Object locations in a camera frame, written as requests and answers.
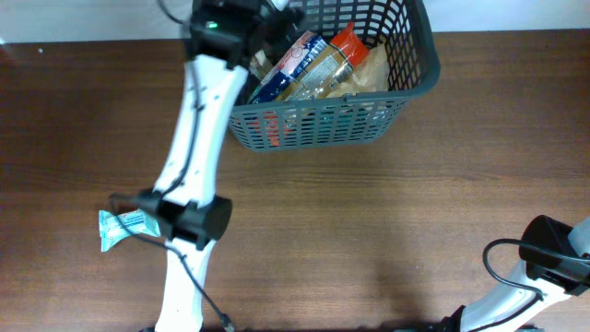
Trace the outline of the beige clear powder bag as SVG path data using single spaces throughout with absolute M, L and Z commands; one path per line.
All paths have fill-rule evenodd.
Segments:
M 365 60 L 327 98 L 388 90 L 389 64 L 384 44 L 370 50 Z

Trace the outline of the orange spaghetti packet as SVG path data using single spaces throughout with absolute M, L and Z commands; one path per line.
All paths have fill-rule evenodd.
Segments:
M 349 22 L 327 47 L 307 66 L 287 89 L 273 101 L 311 101 L 324 99 L 343 83 L 369 55 L 369 50 L 354 32 Z M 247 146 L 261 148 L 293 147 L 314 142 L 325 144 L 331 135 L 332 112 L 305 108 L 296 110 L 264 111 L 260 117 L 246 121 L 251 135 Z

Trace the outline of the small teal wrapper packet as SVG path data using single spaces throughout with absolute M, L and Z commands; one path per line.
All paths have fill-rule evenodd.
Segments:
M 141 209 L 114 216 L 111 212 L 99 212 L 100 249 L 103 253 L 109 251 L 123 239 L 130 236 L 123 225 L 132 233 L 160 237 L 157 221 Z

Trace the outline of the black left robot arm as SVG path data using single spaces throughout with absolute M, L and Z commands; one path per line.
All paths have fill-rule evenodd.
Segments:
M 159 224 L 167 252 L 156 332 L 198 331 L 203 286 L 213 249 L 227 229 L 232 203 L 216 194 L 219 154 L 252 57 L 280 44 L 304 14 L 286 1 L 196 1 L 180 22 L 185 52 L 183 101 L 159 178 L 134 205 Z

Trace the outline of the beige brown snack bag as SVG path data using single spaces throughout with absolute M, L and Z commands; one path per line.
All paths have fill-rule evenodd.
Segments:
M 258 51 L 251 58 L 249 70 L 258 80 L 263 80 L 272 69 L 273 65 L 263 50 Z

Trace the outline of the blue Kleenex tissue pack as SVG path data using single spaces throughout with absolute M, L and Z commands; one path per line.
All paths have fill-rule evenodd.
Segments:
M 305 31 L 263 78 L 248 103 L 275 100 L 326 47 L 327 43 L 321 36 Z

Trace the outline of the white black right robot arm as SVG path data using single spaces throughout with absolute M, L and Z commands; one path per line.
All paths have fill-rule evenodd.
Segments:
M 506 278 L 490 264 L 490 251 L 504 244 L 516 245 L 519 254 Z M 518 331 L 551 305 L 588 291 L 589 220 L 572 227 L 539 215 L 521 238 L 487 244 L 482 261 L 498 284 L 476 302 L 445 317 L 436 331 Z

